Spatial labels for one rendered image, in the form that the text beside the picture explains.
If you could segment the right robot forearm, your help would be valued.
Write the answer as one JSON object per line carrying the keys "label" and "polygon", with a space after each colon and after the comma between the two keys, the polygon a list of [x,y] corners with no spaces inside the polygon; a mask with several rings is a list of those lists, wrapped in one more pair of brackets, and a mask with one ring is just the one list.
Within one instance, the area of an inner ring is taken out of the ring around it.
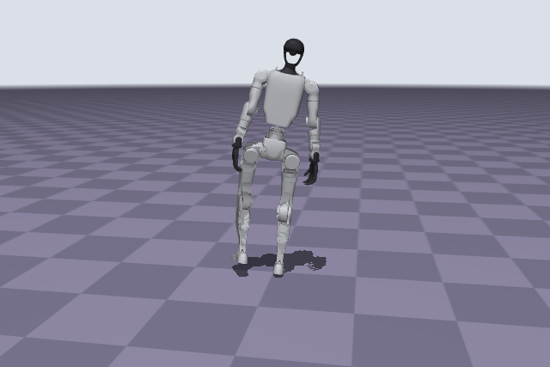
{"label": "right robot forearm", "polygon": [[308,130],[309,133],[309,158],[314,158],[314,153],[318,152],[320,154],[320,118],[317,116],[317,129]]}

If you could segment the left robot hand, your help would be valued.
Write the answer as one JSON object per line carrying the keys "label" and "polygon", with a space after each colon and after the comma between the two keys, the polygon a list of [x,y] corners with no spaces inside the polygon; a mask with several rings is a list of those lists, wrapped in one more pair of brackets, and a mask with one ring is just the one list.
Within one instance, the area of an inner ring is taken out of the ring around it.
{"label": "left robot hand", "polygon": [[242,139],[240,137],[237,137],[235,139],[235,143],[232,144],[232,146],[234,147],[233,148],[233,152],[232,152],[232,159],[233,159],[233,165],[234,165],[234,168],[238,171],[238,172],[241,172],[242,171],[242,168],[239,168],[238,166],[238,154],[239,154],[239,148],[241,148],[241,141]]}

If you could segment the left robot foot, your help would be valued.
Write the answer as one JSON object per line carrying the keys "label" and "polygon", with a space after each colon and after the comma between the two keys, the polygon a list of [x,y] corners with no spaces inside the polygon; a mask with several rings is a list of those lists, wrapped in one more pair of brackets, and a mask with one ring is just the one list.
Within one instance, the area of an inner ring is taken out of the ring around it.
{"label": "left robot foot", "polygon": [[238,251],[232,255],[231,257],[233,260],[236,260],[238,263],[241,264],[247,264],[248,263],[248,256],[246,253],[243,253],[243,250],[240,254],[238,254]]}

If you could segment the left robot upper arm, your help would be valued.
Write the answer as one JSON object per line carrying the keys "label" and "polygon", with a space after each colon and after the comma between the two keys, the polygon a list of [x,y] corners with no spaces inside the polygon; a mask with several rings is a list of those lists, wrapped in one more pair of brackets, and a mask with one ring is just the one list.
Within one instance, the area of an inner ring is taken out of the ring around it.
{"label": "left robot upper arm", "polygon": [[257,114],[259,110],[258,103],[264,88],[262,85],[266,84],[270,72],[270,70],[258,70],[254,75],[254,80],[251,86],[252,88],[249,92],[249,107],[247,111],[247,114],[251,116]]}

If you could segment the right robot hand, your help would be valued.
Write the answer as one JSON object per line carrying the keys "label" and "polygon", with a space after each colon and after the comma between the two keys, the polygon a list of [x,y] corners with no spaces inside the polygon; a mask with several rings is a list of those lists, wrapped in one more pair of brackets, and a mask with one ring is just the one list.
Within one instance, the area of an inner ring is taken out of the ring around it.
{"label": "right robot hand", "polygon": [[318,162],[320,161],[319,156],[320,154],[318,152],[315,152],[314,158],[313,159],[309,158],[309,161],[311,162],[309,166],[309,170],[304,174],[304,176],[306,176],[309,173],[309,178],[303,182],[305,183],[304,185],[312,185],[315,183],[317,178],[317,173],[318,173]]}

